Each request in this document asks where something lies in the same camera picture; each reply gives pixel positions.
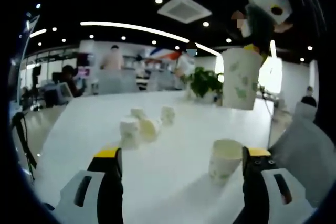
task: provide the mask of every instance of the monitor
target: monitor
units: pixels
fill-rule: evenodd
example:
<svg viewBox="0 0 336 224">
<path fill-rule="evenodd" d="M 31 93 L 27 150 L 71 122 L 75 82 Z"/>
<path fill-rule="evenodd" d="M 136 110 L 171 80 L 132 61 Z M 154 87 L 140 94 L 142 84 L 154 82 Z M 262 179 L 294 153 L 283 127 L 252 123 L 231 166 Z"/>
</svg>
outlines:
<svg viewBox="0 0 336 224">
<path fill-rule="evenodd" d="M 60 93 L 65 100 L 70 101 L 72 98 L 74 98 L 66 82 L 60 83 L 59 87 L 60 87 Z"/>
<path fill-rule="evenodd" d="M 33 76 L 39 76 L 41 74 L 41 65 L 33 68 Z"/>
<path fill-rule="evenodd" d="M 90 65 L 89 54 L 88 53 L 78 53 L 77 54 L 77 67 L 87 67 Z"/>
</svg>

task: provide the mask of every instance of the white paper cup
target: white paper cup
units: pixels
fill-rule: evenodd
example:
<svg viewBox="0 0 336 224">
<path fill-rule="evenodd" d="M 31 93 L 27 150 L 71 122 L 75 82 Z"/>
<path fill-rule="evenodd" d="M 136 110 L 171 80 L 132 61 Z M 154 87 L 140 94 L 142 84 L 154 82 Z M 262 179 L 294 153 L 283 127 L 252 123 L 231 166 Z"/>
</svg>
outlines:
<svg viewBox="0 0 336 224">
<path fill-rule="evenodd" d="M 170 106 L 163 106 L 161 109 L 161 120 L 163 125 L 172 125 L 175 119 L 175 110 Z"/>
<path fill-rule="evenodd" d="M 139 145 L 139 121 L 135 118 L 124 118 L 120 122 L 121 147 L 133 148 Z"/>
<path fill-rule="evenodd" d="M 252 110 L 257 96 L 262 56 L 244 48 L 228 49 L 222 56 L 223 107 Z"/>
<path fill-rule="evenodd" d="M 146 118 L 145 111 L 142 108 L 132 108 L 131 115 L 139 120 Z"/>
<path fill-rule="evenodd" d="M 159 135 L 162 121 L 161 119 L 141 119 L 140 135 L 146 142 L 153 142 Z"/>
<path fill-rule="evenodd" d="M 242 160 L 243 146 L 230 139 L 216 140 L 214 142 L 209 175 L 214 184 L 224 185 Z"/>
</svg>

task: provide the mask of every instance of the desk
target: desk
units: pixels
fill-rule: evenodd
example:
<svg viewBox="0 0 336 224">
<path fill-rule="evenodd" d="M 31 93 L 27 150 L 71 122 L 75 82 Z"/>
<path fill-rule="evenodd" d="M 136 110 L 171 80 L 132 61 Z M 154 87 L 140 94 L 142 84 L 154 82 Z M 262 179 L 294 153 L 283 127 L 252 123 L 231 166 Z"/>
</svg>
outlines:
<svg viewBox="0 0 336 224">
<path fill-rule="evenodd" d="M 213 141 L 233 138 L 267 148 L 271 116 L 260 99 L 253 111 L 239 111 L 183 97 L 183 91 L 172 91 L 73 99 L 44 144 L 35 181 L 38 197 L 57 205 L 60 190 L 94 154 L 108 143 L 118 144 L 120 119 L 131 107 L 159 117 L 162 105 L 173 105 L 173 127 L 163 127 L 156 142 L 123 151 L 124 223 L 232 223 L 244 205 L 242 169 L 224 188 L 212 185 L 207 172 Z M 267 104 L 273 112 L 272 102 Z"/>
</svg>

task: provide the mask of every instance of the curved light strip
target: curved light strip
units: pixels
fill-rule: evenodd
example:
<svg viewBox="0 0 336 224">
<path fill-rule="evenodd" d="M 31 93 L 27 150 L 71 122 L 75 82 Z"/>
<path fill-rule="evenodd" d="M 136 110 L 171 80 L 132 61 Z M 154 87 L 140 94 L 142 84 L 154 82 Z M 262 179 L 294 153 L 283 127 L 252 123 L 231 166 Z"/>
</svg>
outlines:
<svg viewBox="0 0 336 224">
<path fill-rule="evenodd" d="M 42 29 L 42 30 L 35 31 L 35 32 L 31 33 L 31 35 L 29 35 L 29 36 L 30 36 L 30 38 L 33 38 L 33 37 L 35 37 L 37 35 L 44 34 L 46 32 L 47 32 L 47 29 Z"/>
<path fill-rule="evenodd" d="M 166 33 L 165 31 L 160 31 L 144 26 L 136 26 L 136 25 L 130 25 L 130 24 L 124 24 L 124 23 L 116 23 L 116 22 L 100 22 L 100 21 L 86 21 L 86 22 L 81 22 L 81 26 L 112 26 L 112 27 L 122 27 L 122 28 L 128 28 L 128 29 L 134 29 L 134 30 L 139 30 L 139 31 L 146 31 L 148 33 L 153 33 L 153 34 L 158 34 L 161 36 L 165 36 L 171 39 L 176 39 L 179 41 L 182 41 L 184 43 L 188 43 L 189 40 L 180 36 L 177 36 L 175 34 L 170 34 Z M 221 56 L 219 52 L 216 52 L 215 50 L 212 50 L 211 48 L 208 48 L 206 46 L 203 46 L 201 44 L 196 43 L 196 46 L 199 49 L 202 49 L 204 51 L 209 52 L 210 54 L 216 55 L 216 56 Z"/>
</svg>

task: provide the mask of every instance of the cable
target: cable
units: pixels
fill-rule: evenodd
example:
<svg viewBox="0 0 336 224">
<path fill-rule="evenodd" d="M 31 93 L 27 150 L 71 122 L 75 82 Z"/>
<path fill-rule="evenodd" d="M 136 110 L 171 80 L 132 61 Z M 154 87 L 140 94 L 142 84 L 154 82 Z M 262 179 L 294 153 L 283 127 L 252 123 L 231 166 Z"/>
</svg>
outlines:
<svg viewBox="0 0 336 224">
<path fill-rule="evenodd" d="M 22 127 L 22 124 L 21 124 L 21 119 L 24 120 L 26 136 L 24 134 L 24 130 L 23 130 L 23 127 Z M 13 117 L 13 124 L 16 127 L 18 137 L 20 139 L 23 151 L 24 151 L 26 159 L 27 159 L 29 172 L 30 172 L 30 175 L 31 175 L 32 180 L 34 182 L 35 178 L 34 178 L 32 167 L 34 167 L 36 169 L 37 163 L 36 163 L 36 161 L 34 159 L 34 156 L 32 155 L 32 153 L 31 153 L 31 151 L 28 147 L 28 135 L 27 135 L 28 131 L 27 131 L 27 124 L 26 124 L 25 115 L 22 112 L 16 113 L 16 115 Z"/>
<path fill-rule="evenodd" d="M 267 105 L 267 99 L 266 99 L 266 97 L 265 97 L 265 88 L 261 91 L 261 97 L 262 97 L 262 99 L 265 101 L 265 105 L 266 105 L 266 108 L 267 108 L 267 110 L 268 110 L 268 113 L 269 113 L 270 117 L 273 118 L 273 115 L 272 115 L 272 113 L 271 113 L 271 111 L 270 111 L 270 109 L 269 109 L 269 107 L 268 107 L 268 105 Z"/>
<path fill-rule="evenodd" d="M 24 122 L 24 125 L 25 125 L 25 131 L 26 131 L 25 140 L 26 140 L 26 143 L 27 143 L 27 146 L 28 146 L 28 129 L 27 129 L 27 123 L 26 123 L 26 118 L 25 118 L 24 114 L 22 116 L 22 119 L 23 119 L 23 122 Z M 35 177 L 34 177 L 34 174 L 33 174 L 32 164 L 31 164 L 30 160 L 28 159 L 28 156 L 26 156 L 26 158 L 27 158 L 27 163 L 28 163 L 28 169 L 29 169 L 30 175 L 32 176 L 32 180 L 34 182 Z"/>
</svg>

